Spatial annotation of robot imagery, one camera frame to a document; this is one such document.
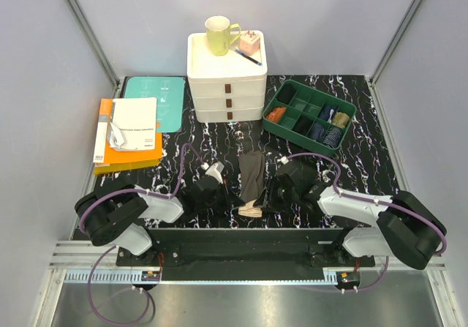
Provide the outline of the grey underwear with cream waistband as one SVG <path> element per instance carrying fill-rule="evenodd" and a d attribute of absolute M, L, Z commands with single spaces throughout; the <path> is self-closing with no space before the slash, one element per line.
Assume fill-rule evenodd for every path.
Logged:
<path fill-rule="evenodd" d="M 261 218 L 261 208 L 254 207 L 255 201 L 264 190 L 265 157 L 261 151 L 250 151 L 238 158 L 241 172 L 241 199 L 245 204 L 238 209 L 244 217 Z"/>

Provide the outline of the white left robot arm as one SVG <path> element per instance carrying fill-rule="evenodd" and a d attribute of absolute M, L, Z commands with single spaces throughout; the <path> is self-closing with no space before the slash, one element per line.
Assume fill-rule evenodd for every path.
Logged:
<path fill-rule="evenodd" d="M 205 173 L 194 184 L 176 195 L 151 192 L 127 178 L 116 179 L 77 201 L 79 228 L 94 246 L 114 244 L 130 251 L 141 265 L 151 265 L 157 259 L 158 248 L 148 231 L 137 224 L 138 219 L 173 224 L 209 209 L 235 210 L 245 205 L 227 188 L 221 162 L 205 163 L 203 169 Z"/>

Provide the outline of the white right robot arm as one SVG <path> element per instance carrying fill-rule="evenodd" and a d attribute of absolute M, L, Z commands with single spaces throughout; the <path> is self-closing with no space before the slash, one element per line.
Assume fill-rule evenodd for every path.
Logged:
<path fill-rule="evenodd" d="M 311 156 L 306 152 L 282 157 L 255 206 L 279 213 L 298 205 L 363 223 L 361 228 L 343 229 L 333 242 L 329 255 L 341 266 L 364 256 L 393 256 L 423 270 L 447 249 L 445 226 L 411 192 L 367 195 L 342 189 L 337 180 L 319 181 L 308 161 Z"/>

